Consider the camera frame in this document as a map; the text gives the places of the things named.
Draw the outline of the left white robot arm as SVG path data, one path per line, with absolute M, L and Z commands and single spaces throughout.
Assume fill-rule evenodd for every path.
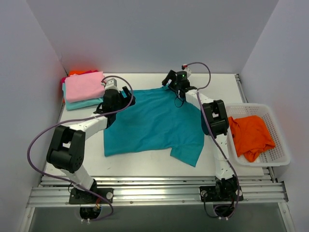
M 116 120 L 116 114 L 135 104 L 135 97 L 127 87 L 120 91 L 108 87 L 103 102 L 98 105 L 90 120 L 55 128 L 47 153 L 47 162 L 63 172 L 80 190 L 80 197 L 87 203 L 97 198 L 97 184 L 85 167 L 84 150 L 86 140 L 109 128 Z

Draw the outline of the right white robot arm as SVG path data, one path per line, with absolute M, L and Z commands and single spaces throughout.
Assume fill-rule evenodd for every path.
M 195 106 L 201 113 L 201 127 L 205 135 L 214 143 L 213 156 L 215 162 L 216 186 L 214 193 L 219 199 L 226 199 L 232 194 L 240 193 L 239 179 L 235 168 L 231 165 L 227 150 L 227 134 L 229 122 L 222 100 L 213 100 L 200 93 L 200 88 L 190 85 L 189 68 L 179 72 L 169 71 L 162 86 L 168 87 L 182 101 Z

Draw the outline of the teal polo shirt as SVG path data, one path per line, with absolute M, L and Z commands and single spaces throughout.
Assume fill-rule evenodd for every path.
M 136 103 L 104 130 L 104 155 L 169 148 L 170 156 L 195 167 L 204 146 L 200 110 L 164 88 L 136 90 L 134 96 Z

